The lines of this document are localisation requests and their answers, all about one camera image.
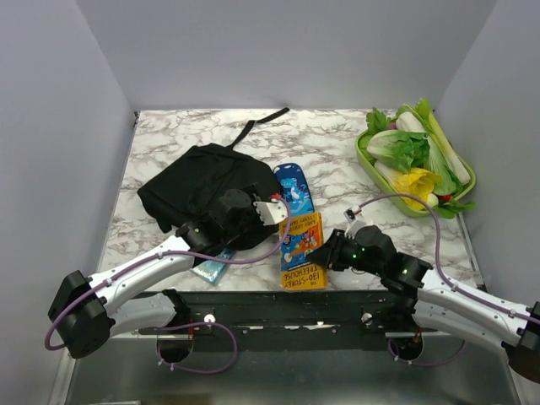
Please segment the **black backpack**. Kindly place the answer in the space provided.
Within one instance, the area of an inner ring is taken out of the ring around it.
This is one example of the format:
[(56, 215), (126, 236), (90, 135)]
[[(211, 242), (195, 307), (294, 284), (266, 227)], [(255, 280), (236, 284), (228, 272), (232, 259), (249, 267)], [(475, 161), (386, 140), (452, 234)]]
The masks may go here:
[[(266, 163), (235, 151), (254, 126), (270, 122), (288, 112), (287, 108), (259, 121), (250, 120), (229, 145), (210, 143), (193, 146), (180, 158), (138, 189), (145, 211), (157, 221), (162, 232), (175, 231), (190, 251), (216, 256), (223, 249), (243, 251), (257, 245), (227, 245), (209, 209), (229, 189), (241, 189), (252, 200), (268, 202), (281, 193), (281, 186)], [(263, 226), (264, 240), (278, 226)]]

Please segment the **green celery stalk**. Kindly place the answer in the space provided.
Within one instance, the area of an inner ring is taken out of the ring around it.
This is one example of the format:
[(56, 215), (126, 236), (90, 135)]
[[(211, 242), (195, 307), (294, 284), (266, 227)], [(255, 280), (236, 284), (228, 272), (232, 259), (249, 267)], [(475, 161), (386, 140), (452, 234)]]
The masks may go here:
[(440, 124), (435, 118), (435, 114), (432, 111), (429, 102), (425, 98), (422, 98), (416, 106), (410, 106), (408, 104), (404, 104), (403, 106), (413, 115), (415, 115), (416, 118), (422, 123), (445, 158), (447, 166), (460, 181), (460, 183), (463, 186), (468, 184), (471, 180), (469, 171), (456, 154), (455, 150), (451, 146), (451, 143), (446, 138)]

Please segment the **blue dinosaur pencil case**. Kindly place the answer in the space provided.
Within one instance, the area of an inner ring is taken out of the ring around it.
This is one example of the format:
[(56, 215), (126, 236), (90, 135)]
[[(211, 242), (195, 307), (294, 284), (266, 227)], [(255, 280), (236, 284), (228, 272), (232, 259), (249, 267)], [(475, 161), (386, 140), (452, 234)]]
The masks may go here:
[(277, 165), (273, 169), (280, 186), (282, 196), (289, 204), (294, 217), (314, 213), (315, 207), (304, 171), (295, 163)]

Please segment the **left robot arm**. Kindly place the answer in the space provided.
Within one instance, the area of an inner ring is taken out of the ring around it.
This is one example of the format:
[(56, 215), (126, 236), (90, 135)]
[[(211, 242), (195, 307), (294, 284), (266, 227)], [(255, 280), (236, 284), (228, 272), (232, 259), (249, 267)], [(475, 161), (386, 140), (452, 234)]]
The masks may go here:
[(51, 329), (75, 359), (92, 354), (119, 328), (136, 320), (126, 303), (145, 289), (187, 271), (227, 245), (259, 234), (286, 216), (279, 201), (263, 202), (256, 194), (228, 190), (198, 218), (184, 223), (153, 250), (103, 273), (69, 273), (48, 311)]

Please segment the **napa cabbage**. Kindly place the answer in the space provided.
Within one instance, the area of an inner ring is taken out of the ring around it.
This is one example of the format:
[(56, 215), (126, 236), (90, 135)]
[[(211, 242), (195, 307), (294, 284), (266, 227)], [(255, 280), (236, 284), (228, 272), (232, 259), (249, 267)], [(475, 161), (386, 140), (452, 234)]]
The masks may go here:
[(385, 130), (370, 139), (366, 150), (377, 162), (406, 174), (427, 161), (430, 147), (426, 133)]

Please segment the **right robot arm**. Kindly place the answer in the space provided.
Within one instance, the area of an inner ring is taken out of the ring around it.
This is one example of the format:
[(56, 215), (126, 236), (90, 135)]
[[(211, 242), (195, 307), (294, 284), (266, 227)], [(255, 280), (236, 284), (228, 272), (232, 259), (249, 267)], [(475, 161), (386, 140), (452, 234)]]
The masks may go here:
[(412, 325), (451, 334), (505, 353), (508, 365), (529, 381), (539, 381), (539, 305), (503, 300), (455, 279), (445, 281), (432, 266), (396, 250), (376, 226), (351, 235), (335, 229), (307, 259), (333, 271), (352, 268), (373, 274), (401, 302), (388, 312), (400, 331)]

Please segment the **white daikon radish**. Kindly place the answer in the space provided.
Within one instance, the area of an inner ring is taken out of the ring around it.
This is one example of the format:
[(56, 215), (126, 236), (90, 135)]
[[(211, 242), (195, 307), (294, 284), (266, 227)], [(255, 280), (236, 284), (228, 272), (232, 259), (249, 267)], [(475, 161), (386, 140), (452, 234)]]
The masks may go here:
[(396, 120), (396, 127), (403, 132), (426, 133), (420, 120), (410, 111), (405, 111)]

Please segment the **aluminium mounting rail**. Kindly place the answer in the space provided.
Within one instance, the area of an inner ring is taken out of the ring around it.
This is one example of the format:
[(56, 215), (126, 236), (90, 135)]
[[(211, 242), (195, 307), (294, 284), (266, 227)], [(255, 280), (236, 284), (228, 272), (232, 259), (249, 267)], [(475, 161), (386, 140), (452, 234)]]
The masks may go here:
[(73, 339), (75, 343), (81, 343), (84, 338), (88, 338), (91, 343), (103, 344), (109, 338), (116, 335), (149, 330), (151, 333), (178, 332), (181, 329), (187, 330), (208, 330), (217, 325), (222, 325), (229, 329), (240, 328), (247, 330), (270, 330), (272, 328), (284, 330), (322, 330), (343, 326), (368, 327), (377, 330), (375, 320), (369, 319), (367, 323), (361, 320), (315, 320), (315, 321), (227, 321), (225, 318), (216, 318), (208, 313), (204, 318), (195, 322), (191, 318), (191, 311), (182, 303), (175, 304), (168, 296), (157, 294), (151, 297), (138, 300), (129, 300), (116, 311), (106, 316), (105, 323), (98, 326), (88, 326)]

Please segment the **teal fantasy book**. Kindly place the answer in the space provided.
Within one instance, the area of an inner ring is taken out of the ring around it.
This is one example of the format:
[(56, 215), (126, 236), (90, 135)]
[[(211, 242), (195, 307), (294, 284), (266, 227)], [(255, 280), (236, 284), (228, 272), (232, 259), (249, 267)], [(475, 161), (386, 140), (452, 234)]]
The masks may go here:
[(228, 263), (205, 261), (191, 269), (191, 273), (208, 284), (216, 285), (225, 273)]

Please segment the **green vegetable tray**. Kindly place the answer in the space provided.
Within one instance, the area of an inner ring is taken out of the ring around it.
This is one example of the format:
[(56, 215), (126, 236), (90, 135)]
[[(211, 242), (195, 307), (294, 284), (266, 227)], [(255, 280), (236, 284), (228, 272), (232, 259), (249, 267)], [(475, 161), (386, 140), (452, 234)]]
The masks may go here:
[[(385, 194), (393, 193), (395, 190), (393, 187), (386, 181), (386, 179), (379, 173), (379, 171), (369, 162), (364, 153), (362, 152), (362, 146), (364, 144), (363, 140), (368, 137), (368, 131), (363, 131), (359, 134), (355, 141), (355, 148), (357, 153), (357, 158), (359, 165), (364, 169), (367, 176), (381, 189)], [(476, 185), (476, 174), (470, 165), (460, 156), (457, 155), (458, 159), (461, 161), (463, 166), (466, 168), (467, 173), (470, 176), (470, 181), (462, 187), (461, 191), (456, 193), (453, 199), (458, 202), (460, 199), (464, 198)], [(420, 218), (429, 214), (429, 212), (424, 208), (422, 210), (417, 210), (409, 207), (401, 197), (391, 197), (392, 203), (405, 215), (411, 218)]]

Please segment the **orange treehouse book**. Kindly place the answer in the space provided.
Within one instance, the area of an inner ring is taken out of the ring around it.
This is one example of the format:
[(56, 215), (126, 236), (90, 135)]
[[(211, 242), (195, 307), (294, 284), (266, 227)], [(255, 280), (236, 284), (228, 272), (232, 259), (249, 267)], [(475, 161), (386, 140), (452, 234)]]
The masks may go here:
[(280, 246), (280, 283), (288, 291), (319, 290), (327, 287), (327, 271), (306, 256), (324, 242), (320, 213), (306, 213), (292, 219)]

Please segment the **yellow flower vegetable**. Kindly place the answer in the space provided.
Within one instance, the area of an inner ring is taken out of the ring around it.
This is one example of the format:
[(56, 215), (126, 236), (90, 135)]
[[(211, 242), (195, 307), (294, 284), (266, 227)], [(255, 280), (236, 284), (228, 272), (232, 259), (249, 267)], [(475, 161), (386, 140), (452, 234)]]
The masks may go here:
[(431, 208), (439, 203), (435, 195), (435, 187), (442, 177), (422, 168), (412, 168), (406, 174), (398, 174), (393, 180), (393, 187), (397, 192), (412, 195)]

